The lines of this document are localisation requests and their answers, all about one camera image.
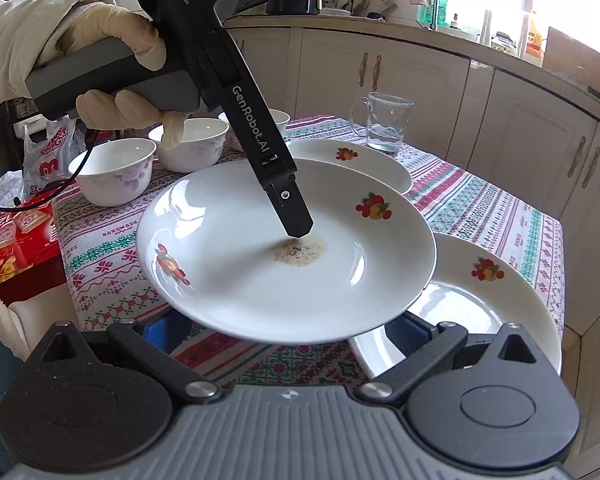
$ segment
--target cabinet handle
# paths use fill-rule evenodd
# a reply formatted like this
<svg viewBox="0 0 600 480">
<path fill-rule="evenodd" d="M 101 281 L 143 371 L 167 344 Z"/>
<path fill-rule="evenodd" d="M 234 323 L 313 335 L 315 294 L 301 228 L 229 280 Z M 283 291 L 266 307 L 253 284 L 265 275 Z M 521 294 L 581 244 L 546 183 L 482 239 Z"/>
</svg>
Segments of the cabinet handle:
<svg viewBox="0 0 600 480">
<path fill-rule="evenodd" d="M 581 137 L 580 145 L 578 146 L 578 151 L 576 152 L 576 156 L 573 157 L 573 162 L 571 163 L 571 167 L 569 168 L 569 173 L 567 173 L 567 178 L 571 178 L 573 176 L 573 172 L 576 171 L 576 168 L 580 163 L 580 158 L 582 157 L 582 150 L 584 149 L 584 145 L 586 143 L 587 137 Z"/>
<path fill-rule="evenodd" d="M 589 171 L 587 172 L 587 176 L 582 182 L 582 189 L 585 189 L 589 185 L 589 180 L 596 172 L 596 167 L 598 166 L 598 159 L 600 158 L 600 146 L 596 148 L 596 153 L 593 156 L 593 160 L 591 161 L 591 166 L 589 167 Z"/>
<path fill-rule="evenodd" d="M 360 88 L 365 85 L 365 76 L 366 76 L 366 60 L 369 57 L 369 53 L 365 52 L 365 55 L 362 56 L 362 63 L 360 63 Z"/>
<path fill-rule="evenodd" d="M 376 57 L 376 66 L 374 67 L 374 84 L 373 91 L 378 90 L 378 79 L 380 79 L 380 63 L 382 63 L 382 56 Z"/>
</svg>

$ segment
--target fruit decal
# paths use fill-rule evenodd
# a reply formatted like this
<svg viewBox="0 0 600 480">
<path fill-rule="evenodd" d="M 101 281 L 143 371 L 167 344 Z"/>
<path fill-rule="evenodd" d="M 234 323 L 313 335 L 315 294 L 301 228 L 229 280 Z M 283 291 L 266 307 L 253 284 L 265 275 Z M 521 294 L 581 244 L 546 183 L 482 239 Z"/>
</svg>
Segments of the fruit decal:
<svg viewBox="0 0 600 480">
<path fill-rule="evenodd" d="M 361 211 L 363 217 L 371 217 L 373 220 L 388 220 L 391 218 L 389 202 L 375 193 L 369 193 L 369 196 L 362 199 L 362 202 L 356 206 L 356 211 Z"/>
<path fill-rule="evenodd" d="M 474 264 L 475 270 L 471 271 L 471 275 L 478 278 L 480 281 L 487 280 L 494 282 L 504 278 L 504 270 L 500 270 L 500 266 L 493 263 L 493 260 L 478 258 L 479 263 Z"/>
<path fill-rule="evenodd" d="M 358 156 L 358 152 L 354 152 L 349 148 L 340 148 L 336 153 L 336 160 L 351 160 L 355 156 Z"/>
<path fill-rule="evenodd" d="M 164 245 L 158 244 L 155 253 L 158 255 L 155 261 L 160 265 L 165 274 L 173 276 L 176 281 L 182 282 L 183 285 L 191 285 L 191 282 L 185 278 L 186 274 L 184 271 L 178 268 L 178 264 L 173 259 L 173 256 L 167 254 L 167 248 Z"/>
</svg>

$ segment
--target tablecloth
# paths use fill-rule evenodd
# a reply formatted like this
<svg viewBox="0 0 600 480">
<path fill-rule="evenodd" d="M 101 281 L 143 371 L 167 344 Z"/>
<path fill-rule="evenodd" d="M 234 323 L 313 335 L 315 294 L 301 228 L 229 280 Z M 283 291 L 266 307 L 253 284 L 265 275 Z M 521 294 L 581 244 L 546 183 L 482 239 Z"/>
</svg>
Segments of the tablecloth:
<svg viewBox="0 0 600 480">
<path fill-rule="evenodd" d="M 363 142 L 347 121 L 320 116 L 293 121 L 287 139 Z M 229 147 L 220 162 L 244 155 Z M 403 145 L 397 160 L 414 185 L 406 197 L 435 232 L 471 241 L 513 266 L 535 289 L 562 334 L 564 256 L 560 222 L 430 153 Z M 77 187 L 56 199 L 54 213 L 69 290 L 83 330 L 124 317 L 142 319 L 166 306 L 136 255 L 136 227 L 148 203 L 181 175 L 154 162 L 147 191 L 123 206 L 99 208 Z M 360 383 L 365 377 L 346 341 L 306 346 L 258 344 L 195 325 L 174 356 L 221 384 Z"/>
</svg>

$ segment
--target gloved hand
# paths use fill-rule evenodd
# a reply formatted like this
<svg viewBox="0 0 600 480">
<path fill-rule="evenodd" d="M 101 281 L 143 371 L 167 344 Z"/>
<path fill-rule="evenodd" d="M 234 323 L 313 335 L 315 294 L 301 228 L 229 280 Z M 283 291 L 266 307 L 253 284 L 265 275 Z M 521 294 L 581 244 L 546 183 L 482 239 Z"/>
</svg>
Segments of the gloved hand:
<svg viewBox="0 0 600 480">
<path fill-rule="evenodd" d="M 149 20 L 122 7 L 109 4 L 89 6 L 61 36 L 58 47 L 71 53 L 107 36 L 120 38 L 149 70 L 160 70 L 166 60 L 164 41 Z M 99 90 L 89 90 L 75 101 L 75 108 L 88 128 L 123 130 L 146 128 L 164 123 L 162 145 L 170 150 L 179 145 L 184 131 L 184 112 L 158 110 L 142 96 L 123 90 L 113 98 Z"/>
</svg>

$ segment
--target white sleeve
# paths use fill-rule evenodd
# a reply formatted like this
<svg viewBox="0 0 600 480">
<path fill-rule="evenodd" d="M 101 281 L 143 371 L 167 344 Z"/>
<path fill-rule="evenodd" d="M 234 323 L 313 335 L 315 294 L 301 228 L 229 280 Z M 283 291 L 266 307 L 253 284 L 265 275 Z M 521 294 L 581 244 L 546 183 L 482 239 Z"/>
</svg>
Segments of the white sleeve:
<svg viewBox="0 0 600 480">
<path fill-rule="evenodd" d="M 30 97 L 25 79 L 48 40 L 74 6 L 90 2 L 114 3 L 113 0 L 0 1 L 0 103 Z"/>
</svg>

